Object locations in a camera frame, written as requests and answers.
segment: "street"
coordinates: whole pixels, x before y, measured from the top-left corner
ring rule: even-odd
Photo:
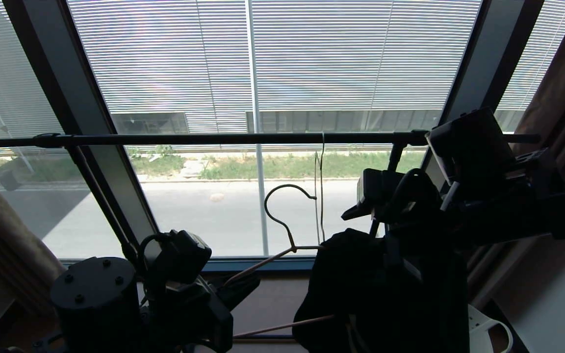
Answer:
[[[294,183],[314,195],[312,181],[266,181],[265,192]],[[263,255],[258,183],[143,183],[150,208],[162,231],[186,229],[213,249],[213,256]],[[344,222],[341,213],[356,203],[356,180],[324,182],[326,237],[347,227],[368,231],[369,217]],[[88,188],[47,188],[2,191],[28,228],[60,259],[123,256],[119,242]],[[314,201],[300,190],[283,188],[269,199],[269,211],[287,223],[297,245],[316,245]],[[269,254],[289,248],[280,224],[267,220]],[[315,251],[298,251],[310,255]]]

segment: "black garment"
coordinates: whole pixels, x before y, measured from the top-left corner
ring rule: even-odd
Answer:
[[[294,321],[336,319],[293,327],[294,339],[310,353],[351,352],[350,337],[358,353],[422,351],[421,284],[401,266],[385,267],[384,240],[348,228],[321,245]]]

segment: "curtain fold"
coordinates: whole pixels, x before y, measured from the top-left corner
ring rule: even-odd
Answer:
[[[565,37],[516,128],[516,133],[536,133],[542,137],[538,145],[513,145],[516,155],[548,147],[565,178]],[[479,309],[483,308],[536,241],[538,240],[525,239],[509,244],[496,244],[485,250],[485,254],[475,252],[477,257],[471,257],[468,263],[471,304]]]
[[[0,281],[28,313],[53,316],[49,290],[65,270],[0,194]]]

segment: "hanger hook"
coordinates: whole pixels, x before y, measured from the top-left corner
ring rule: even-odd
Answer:
[[[267,214],[267,216],[272,221],[280,224],[281,226],[283,226],[285,228],[285,230],[287,230],[287,236],[289,237],[289,243],[291,244],[291,248],[293,249],[293,252],[296,252],[296,244],[293,242],[293,235],[291,235],[291,231],[289,230],[289,226],[287,226],[287,224],[285,222],[281,221],[280,219],[277,219],[271,213],[269,213],[269,209],[267,208],[267,200],[269,199],[269,197],[276,190],[281,189],[281,188],[296,188],[296,189],[300,190],[302,192],[302,194],[304,194],[306,197],[308,197],[311,200],[316,200],[318,198],[316,196],[309,195],[309,193],[305,189],[299,187],[298,185],[294,185],[294,184],[278,185],[277,187],[273,188],[269,193],[267,193],[267,196],[265,196],[265,200],[263,201],[263,208],[265,208],[265,214]]]

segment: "corrugated metal wall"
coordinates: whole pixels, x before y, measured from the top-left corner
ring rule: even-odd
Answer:
[[[190,133],[248,131],[244,0],[69,5],[112,114],[180,113]],[[479,6],[254,0],[260,108],[392,110],[411,119],[415,111],[441,110]],[[563,34],[565,0],[546,0],[496,112],[504,130],[515,129]],[[0,115],[14,137],[61,132],[1,2]],[[0,137],[7,136],[0,130]]]

